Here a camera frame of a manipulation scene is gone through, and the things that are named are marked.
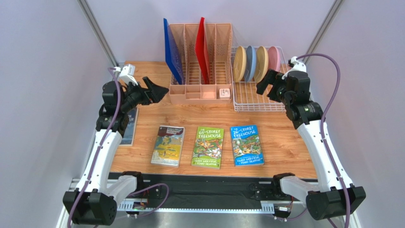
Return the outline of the pink plate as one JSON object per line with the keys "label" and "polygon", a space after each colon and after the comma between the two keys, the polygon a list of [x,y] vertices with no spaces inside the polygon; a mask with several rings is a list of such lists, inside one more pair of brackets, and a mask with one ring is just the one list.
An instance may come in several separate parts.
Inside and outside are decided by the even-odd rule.
{"label": "pink plate", "polygon": [[268,58],[268,68],[279,72],[281,66],[279,49],[275,46],[270,47],[268,50]]}

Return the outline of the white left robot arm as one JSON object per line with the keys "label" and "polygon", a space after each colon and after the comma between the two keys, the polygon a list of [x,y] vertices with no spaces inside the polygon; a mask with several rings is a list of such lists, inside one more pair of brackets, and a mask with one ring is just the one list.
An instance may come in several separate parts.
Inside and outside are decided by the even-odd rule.
{"label": "white left robot arm", "polygon": [[125,86],[117,79],[103,85],[104,103],[99,109],[90,158],[75,189],[65,192],[63,197],[69,213],[68,227],[111,225],[118,205],[143,182],[140,173],[126,171],[110,187],[107,185],[113,158],[129,123],[128,112],[138,105],[158,103],[169,92],[148,77],[143,77],[143,81],[145,88],[132,79]]}

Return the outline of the blue plate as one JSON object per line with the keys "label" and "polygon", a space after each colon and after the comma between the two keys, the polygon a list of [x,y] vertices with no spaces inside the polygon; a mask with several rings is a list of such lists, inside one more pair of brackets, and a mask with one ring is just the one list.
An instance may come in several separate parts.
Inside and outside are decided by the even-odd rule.
{"label": "blue plate", "polygon": [[246,48],[246,69],[244,74],[245,82],[250,82],[253,79],[256,69],[256,63],[256,50],[253,46],[248,46]]}

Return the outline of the yellow plate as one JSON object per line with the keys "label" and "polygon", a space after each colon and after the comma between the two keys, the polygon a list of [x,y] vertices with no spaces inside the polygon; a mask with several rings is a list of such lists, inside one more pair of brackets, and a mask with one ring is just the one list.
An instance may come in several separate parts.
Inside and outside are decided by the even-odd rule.
{"label": "yellow plate", "polygon": [[264,46],[260,46],[256,51],[256,68],[254,81],[260,82],[266,75],[269,65],[268,51]]}
{"label": "yellow plate", "polygon": [[243,46],[238,46],[233,61],[233,79],[240,82],[245,74],[247,55]]}

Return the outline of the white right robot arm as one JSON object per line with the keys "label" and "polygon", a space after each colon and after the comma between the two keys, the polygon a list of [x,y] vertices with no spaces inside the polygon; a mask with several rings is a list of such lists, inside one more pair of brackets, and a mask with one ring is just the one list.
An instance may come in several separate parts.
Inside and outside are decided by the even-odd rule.
{"label": "white right robot arm", "polygon": [[268,98],[284,104],[287,117],[303,139],[314,164],[318,185],[309,184],[293,173],[274,175],[272,194],[278,198],[292,196],[303,202],[315,220],[349,216],[366,198],[363,187],[354,186],[337,154],[327,142],[327,125],[321,120],[321,106],[310,99],[310,78],[306,72],[290,71],[286,75],[268,70],[256,85],[263,94],[271,85]]}

